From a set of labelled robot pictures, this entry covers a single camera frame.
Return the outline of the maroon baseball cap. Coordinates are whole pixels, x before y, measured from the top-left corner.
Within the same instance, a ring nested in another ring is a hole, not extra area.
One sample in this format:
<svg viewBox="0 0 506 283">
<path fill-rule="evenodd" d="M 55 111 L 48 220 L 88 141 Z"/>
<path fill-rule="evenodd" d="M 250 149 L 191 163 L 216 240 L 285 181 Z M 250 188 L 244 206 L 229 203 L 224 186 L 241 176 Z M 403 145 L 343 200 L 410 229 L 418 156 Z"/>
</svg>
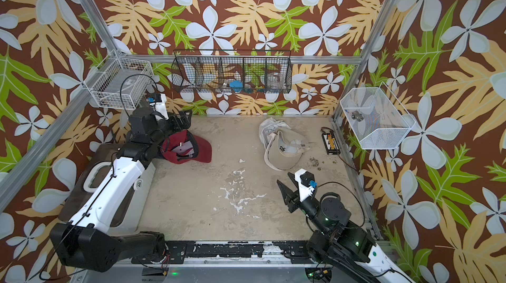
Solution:
<svg viewBox="0 0 506 283">
<path fill-rule="evenodd" d="M 170 135 L 162 143 L 161 154 L 165 160 L 173 164 L 183 164 L 191 160 L 210 163 L 212 146 L 206 139 L 183 130 Z"/>
</svg>

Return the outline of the beige baseball cap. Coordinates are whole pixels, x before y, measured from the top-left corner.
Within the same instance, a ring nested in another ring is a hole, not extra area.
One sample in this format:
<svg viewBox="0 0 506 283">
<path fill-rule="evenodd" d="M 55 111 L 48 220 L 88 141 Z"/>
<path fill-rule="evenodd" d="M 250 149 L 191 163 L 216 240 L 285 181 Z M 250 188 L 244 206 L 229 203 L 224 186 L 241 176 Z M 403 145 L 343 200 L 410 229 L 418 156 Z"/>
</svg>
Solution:
<svg viewBox="0 0 506 283">
<path fill-rule="evenodd" d="M 273 170 L 289 170 L 309 150 L 310 143 L 303 135 L 287 128 L 279 128 L 267 136 L 264 161 Z"/>
</svg>

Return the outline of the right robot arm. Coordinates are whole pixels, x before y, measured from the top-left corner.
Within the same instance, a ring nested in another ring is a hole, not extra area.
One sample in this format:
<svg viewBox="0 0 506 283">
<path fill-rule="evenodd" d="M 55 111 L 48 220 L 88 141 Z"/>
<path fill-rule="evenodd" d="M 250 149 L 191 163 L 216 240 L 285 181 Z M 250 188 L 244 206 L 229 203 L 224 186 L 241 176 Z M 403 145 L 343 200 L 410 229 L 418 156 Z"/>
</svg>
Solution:
<svg viewBox="0 0 506 283">
<path fill-rule="evenodd" d="M 288 211 L 300 210 L 314 229 L 306 242 L 308 258 L 317 266 L 332 266 L 355 282 L 412 282 L 362 226 L 351 220 L 351 212 L 335 192 L 316 197 L 320 184 L 305 169 L 288 173 L 292 190 L 277 180 Z"/>
</svg>

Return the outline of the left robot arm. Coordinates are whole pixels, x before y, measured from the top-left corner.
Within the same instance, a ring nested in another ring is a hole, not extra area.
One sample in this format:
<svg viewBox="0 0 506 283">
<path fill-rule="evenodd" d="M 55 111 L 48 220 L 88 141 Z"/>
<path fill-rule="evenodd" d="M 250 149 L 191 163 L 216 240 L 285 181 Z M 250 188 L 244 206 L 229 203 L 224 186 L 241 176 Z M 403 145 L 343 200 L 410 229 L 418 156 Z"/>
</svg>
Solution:
<svg viewBox="0 0 506 283">
<path fill-rule="evenodd" d="M 111 236 L 108 230 L 134 183 L 148 171 L 153 159 L 161 156 L 162 143 L 170 135 L 188 130 L 191 118 L 190 110 L 173 114 L 152 107 L 138 108 L 130 115 L 130 137 L 111 156 L 108 175 L 68 223 L 59 223 L 50 232 L 64 266 L 105 272 L 124 259 L 165 255 L 165 238 L 159 232 Z"/>
</svg>

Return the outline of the white baseball cap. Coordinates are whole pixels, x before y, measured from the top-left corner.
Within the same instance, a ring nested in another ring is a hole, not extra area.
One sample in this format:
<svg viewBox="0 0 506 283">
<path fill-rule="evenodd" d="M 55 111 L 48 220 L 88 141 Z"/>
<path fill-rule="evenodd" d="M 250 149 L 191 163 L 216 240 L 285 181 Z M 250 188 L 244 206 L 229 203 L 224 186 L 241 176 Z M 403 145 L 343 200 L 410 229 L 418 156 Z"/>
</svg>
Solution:
<svg viewBox="0 0 506 283">
<path fill-rule="evenodd" d="M 276 132 L 279 128 L 291 129 L 291 127 L 284 120 L 276 120 L 269 118 L 263 121 L 259 126 L 259 138 L 265 148 L 270 141 L 269 136 Z"/>
</svg>

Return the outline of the black orange device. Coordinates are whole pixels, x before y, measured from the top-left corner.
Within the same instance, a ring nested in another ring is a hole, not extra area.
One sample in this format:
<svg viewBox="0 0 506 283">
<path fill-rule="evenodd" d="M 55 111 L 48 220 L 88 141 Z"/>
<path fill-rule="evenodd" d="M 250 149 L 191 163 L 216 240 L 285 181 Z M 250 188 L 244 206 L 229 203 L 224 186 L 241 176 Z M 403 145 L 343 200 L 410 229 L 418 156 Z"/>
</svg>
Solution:
<svg viewBox="0 0 506 283">
<path fill-rule="evenodd" d="M 322 140 L 324 142 L 325 152 L 328 155 L 341 154 L 341 150 L 337 144 L 337 140 L 333 131 L 322 132 Z"/>
</svg>

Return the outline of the blue object in basket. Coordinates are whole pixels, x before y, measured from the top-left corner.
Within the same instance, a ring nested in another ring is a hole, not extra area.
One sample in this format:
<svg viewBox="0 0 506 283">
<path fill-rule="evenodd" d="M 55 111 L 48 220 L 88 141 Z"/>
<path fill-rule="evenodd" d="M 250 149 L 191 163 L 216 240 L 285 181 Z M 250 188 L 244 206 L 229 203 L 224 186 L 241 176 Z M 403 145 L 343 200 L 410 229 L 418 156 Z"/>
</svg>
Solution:
<svg viewBox="0 0 506 283">
<path fill-rule="evenodd" d="M 244 87 L 241 81 L 235 80 L 229 83 L 229 87 L 234 91 L 241 91 Z"/>
</svg>

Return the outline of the small dark object in basket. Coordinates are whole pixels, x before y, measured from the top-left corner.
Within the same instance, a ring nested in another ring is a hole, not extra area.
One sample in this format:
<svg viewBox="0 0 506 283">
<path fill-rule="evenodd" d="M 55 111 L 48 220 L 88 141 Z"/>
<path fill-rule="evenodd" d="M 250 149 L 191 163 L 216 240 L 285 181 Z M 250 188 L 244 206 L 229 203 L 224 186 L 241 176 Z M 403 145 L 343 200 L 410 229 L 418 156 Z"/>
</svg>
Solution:
<svg viewBox="0 0 506 283">
<path fill-rule="evenodd" d="M 360 111 L 356 110 L 351 113 L 351 118 L 357 122 L 362 122 L 364 120 L 364 115 Z"/>
</svg>

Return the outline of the brown lidded storage box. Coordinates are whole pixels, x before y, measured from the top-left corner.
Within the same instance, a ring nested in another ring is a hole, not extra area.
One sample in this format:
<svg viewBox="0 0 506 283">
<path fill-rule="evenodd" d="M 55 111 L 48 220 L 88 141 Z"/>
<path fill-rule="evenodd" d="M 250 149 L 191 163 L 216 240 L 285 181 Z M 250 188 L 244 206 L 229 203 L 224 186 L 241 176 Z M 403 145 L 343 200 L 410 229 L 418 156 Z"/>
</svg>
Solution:
<svg viewBox="0 0 506 283">
<path fill-rule="evenodd" d="M 120 164 L 115 165 L 116 179 L 101 192 L 101 183 L 109 180 L 111 157 L 120 147 L 120 144 L 103 144 L 97 148 L 59 213 L 61 221 L 68 222 L 73 217 L 79 219 L 79 212 L 87 210 L 85 205 L 92 203 L 86 221 L 98 225 L 101 231 L 110 236 L 130 235 L 137 231 L 155 166 L 149 164 L 140 176 L 128 173 L 126 178 L 121 178 L 127 171 Z"/>
</svg>

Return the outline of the white mesh basket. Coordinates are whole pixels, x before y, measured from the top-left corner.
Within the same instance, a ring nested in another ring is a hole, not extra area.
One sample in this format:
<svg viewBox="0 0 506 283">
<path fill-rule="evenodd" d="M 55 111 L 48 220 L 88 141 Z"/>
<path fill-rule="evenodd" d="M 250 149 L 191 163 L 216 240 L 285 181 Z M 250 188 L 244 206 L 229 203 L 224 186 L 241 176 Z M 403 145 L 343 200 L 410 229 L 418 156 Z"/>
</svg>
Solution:
<svg viewBox="0 0 506 283">
<path fill-rule="evenodd" d="M 363 150 L 389 150 L 400 146 L 416 119 L 384 83 L 379 87 L 356 87 L 340 101 L 346 119 Z M 362 122 L 351 118 L 360 111 Z"/>
</svg>

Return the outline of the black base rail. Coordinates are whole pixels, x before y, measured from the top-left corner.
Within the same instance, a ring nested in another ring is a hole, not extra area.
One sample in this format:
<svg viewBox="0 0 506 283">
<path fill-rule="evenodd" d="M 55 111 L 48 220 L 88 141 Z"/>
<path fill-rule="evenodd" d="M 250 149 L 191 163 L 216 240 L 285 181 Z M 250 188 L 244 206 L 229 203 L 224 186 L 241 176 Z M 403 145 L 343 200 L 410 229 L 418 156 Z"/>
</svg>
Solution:
<svg viewBox="0 0 506 283">
<path fill-rule="evenodd" d="M 280 257 L 294 264 L 311 262 L 304 240 L 289 241 L 229 241 L 195 242 L 167 241 L 161 256 L 142 255 L 133 257 L 131 263 L 143 266 L 182 265 L 191 259 L 222 258 L 232 261 L 239 259 L 268 259 Z"/>
</svg>

